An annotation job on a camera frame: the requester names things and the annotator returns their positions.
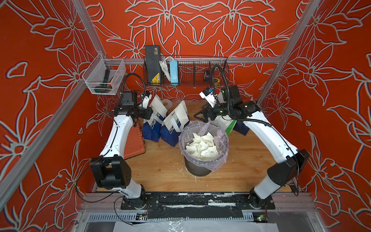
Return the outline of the clear plastic bin liner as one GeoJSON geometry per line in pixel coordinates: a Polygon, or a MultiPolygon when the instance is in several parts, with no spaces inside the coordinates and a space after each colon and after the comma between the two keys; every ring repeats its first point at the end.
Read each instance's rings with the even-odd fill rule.
{"type": "Polygon", "coordinates": [[[216,172],[227,161],[229,135],[212,123],[191,121],[179,135],[178,145],[190,164],[216,172]]]}

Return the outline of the red plastic tool case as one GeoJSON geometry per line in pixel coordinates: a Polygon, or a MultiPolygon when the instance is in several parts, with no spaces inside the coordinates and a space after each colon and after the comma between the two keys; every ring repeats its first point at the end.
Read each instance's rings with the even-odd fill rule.
{"type": "Polygon", "coordinates": [[[144,154],[146,146],[143,139],[142,129],[139,125],[132,127],[129,131],[128,138],[124,149],[124,159],[144,154]]]}

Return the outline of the grey mesh trash bin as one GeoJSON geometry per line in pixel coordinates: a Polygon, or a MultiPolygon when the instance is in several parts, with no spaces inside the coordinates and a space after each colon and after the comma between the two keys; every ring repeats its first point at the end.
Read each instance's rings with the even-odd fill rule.
{"type": "Polygon", "coordinates": [[[204,167],[199,167],[195,164],[193,164],[192,162],[188,161],[186,158],[184,158],[185,160],[185,167],[186,169],[194,176],[196,177],[205,177],[207,175],[209,175],[212,171],[207,169],[207,168],[204,168],[204,167]]]}

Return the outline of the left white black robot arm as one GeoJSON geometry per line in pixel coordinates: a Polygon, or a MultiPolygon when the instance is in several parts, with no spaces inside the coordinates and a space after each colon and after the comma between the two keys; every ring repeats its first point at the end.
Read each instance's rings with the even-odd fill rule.
{"type": "Polygon", "coordinates": [[[136,120],[149,120],[153,114],[148,106],[151,97],[151,93],[145,90],[138,103],[137,92],[125,91],[121,94],[113,110],[113,127],[108,141],[99,157],[90,161],[97,186],[121,193],[135,209],[143,209],[146,205],[146,191],[143,185],[132,179],[131,168],[124,160],[124,151],[136,120]]]}

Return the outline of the dark green tool in box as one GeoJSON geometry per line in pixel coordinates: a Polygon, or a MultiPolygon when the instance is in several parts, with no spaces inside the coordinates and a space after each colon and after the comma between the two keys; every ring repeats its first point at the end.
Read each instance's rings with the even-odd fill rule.
{"type": "Polygon", "coordinates": [[[96,93],[108,93],[108,92],[111,91],[112,88],[108,84],[109,75],[110,75],[110,70],[106,69],[105,74],[104,74],[104,78],[103,78],[103,82],[100,83],[98,86],[96,86],[95,89],[94,89],[94,91],[96,93]]]}

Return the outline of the pile of torn paper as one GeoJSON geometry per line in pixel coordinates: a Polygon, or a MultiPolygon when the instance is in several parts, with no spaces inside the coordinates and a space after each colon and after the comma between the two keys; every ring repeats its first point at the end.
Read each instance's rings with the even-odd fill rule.
{"type": "Polygon", "coordinates": [[[185,148],[188,155],[201,161],[215,160],[220,156],[214,143],[214,137],[209,132],[204,136],[193,133],[193,141],[188,143],[185,148]]]}

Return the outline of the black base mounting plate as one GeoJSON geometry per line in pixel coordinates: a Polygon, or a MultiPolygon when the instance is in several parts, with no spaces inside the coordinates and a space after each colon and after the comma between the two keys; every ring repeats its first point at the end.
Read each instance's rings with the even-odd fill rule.
{"type": "Polygon", "coordinates": [[[256,212],[275,210],[272,197],[254,209],[248,192],[150,191],[140,211],[142,219],[219,219],[258,220],[256,212]]]}

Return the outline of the clear acrylic wall box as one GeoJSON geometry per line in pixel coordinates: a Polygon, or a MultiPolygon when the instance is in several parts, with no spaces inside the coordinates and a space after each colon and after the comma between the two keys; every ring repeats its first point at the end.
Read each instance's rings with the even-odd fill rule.
{"type": "Polygon", "coordinates": [[[125,74],[126,65],[124,60],[105,59],[102,54],[98,54],[83,74],[83,79],[93,95],[116,95],[125,74]],[[106,69],[110,70],[108,84],[112,89],[108,93],[96,93],[94,89],[103,82],[106,69]]]}

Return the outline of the light blue power bank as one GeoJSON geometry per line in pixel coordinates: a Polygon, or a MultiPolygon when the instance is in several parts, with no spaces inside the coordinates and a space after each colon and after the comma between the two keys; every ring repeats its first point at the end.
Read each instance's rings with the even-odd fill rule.
{"type": "Polygon", "coordinates": [[[178,62],[176,60],[170,60],[169,65],[170,65],[171,84],[176,86],[179,83],[178,62]]]}

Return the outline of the yellow black tape measure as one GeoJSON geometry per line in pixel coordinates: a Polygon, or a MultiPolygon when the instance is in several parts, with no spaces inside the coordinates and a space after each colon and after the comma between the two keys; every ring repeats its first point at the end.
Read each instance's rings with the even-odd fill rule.
{"type": "Polygon", "coordinates": [[[219,83],[220,83],[220,79],[218,79],[218,78],[214,78],[214,85],[215,85],[215,86],[218,86],[219,83]]]}

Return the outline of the black yellow box device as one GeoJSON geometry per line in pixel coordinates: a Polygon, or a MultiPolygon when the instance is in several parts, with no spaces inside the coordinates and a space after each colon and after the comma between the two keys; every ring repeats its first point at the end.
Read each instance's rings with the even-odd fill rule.
{"type": "Polygon", "coordinates": [[[146,45],[145,50],[148,83],[151,85],[160,85],[163,83],[160,66],[160,47],[158,45],[146,45]]]}

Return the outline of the white tape roll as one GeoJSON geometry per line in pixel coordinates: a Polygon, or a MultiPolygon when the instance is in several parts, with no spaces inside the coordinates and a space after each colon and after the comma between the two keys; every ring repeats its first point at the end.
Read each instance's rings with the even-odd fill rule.
{"type": "Polygon", "coordinates": [[[161,100],[161,102],[163,103],[166,109],[170,109],[173,106],[173,103],[168,99],[163,99],[161,100]]]}

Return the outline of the white green paper bag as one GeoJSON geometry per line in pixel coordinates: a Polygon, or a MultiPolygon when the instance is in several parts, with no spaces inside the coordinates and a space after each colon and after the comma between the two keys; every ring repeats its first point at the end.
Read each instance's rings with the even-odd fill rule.
{"type": "Polygon", "coordinates": [[[231,134],[236,122],[236,120],[231,119],[229,116],[217,116],[215,120],[212,121],[214,125],[224,130],[227,135],[231,134]]]}

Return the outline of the blue white paper bag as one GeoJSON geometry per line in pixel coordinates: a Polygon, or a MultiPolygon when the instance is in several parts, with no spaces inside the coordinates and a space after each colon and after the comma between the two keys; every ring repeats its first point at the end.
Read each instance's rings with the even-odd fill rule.
{"type": "Polygon", "coordinates": [[[167,116],[168,109],[164,106],[158,95],[152,99],[149,107],[151,107],[153,113],[149,120],[144,119],[142,127],[143,138],[153,142],[158,142],[160,139],[160,129],[167,116]]]}
{"type": "Polygon", "coordinates": [[[250,129],[242,121],[236,121],[233,130],[242,134],[243,136],[246,136],[250,131],[250,129]]]}
{"type": "Polygon", "coordinates": [[[175,147],[178,144],[179,135],[188,124],[188,109],[185,101],[181,101],[163,121],[160,129],[161,139],[170,146],[175,147]]]}

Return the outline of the dark small item in basket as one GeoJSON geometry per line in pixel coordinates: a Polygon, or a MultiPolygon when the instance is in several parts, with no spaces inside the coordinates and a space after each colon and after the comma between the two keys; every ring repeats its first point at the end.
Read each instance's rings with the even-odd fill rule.
{"type": "Polygon", "coordinates": [[[210,70],[206,70],[204,72],[204,82],[211,83],[212,82],[212,75],[210,70]]]}

